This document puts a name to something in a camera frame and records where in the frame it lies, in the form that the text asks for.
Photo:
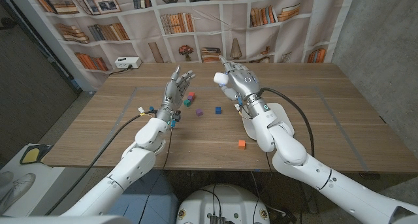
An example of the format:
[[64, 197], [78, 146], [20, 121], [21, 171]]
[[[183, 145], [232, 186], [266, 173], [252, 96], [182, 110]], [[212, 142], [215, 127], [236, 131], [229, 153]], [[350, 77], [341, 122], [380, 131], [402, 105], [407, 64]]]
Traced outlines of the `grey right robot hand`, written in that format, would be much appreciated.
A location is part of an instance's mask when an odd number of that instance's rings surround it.
[[261, 87], [258, 78], [253, 71], [250, 71], [241, 63], [227, 61], [219, 56], [225, 72], [217, 72], [214, 82], [217, 83], [224, 94], [232, 101], [241, 99], [246, 104], [248, 114], [251, 118], [270, 111], [265, 100], [258, 96]]

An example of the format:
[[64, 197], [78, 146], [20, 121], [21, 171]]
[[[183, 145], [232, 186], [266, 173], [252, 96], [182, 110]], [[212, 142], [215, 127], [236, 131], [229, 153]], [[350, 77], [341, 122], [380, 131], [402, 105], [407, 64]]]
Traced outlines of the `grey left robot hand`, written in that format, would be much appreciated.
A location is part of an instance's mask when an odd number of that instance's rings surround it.
[[190, 81], [195, 77], [192, 70], [180, 74], [180, 69], [181, 67], [177, 66], [167, 82], [161, 106], [156, 114], [156, 118], [166, 123], [171, 120], [173, 113], [182, 105]]

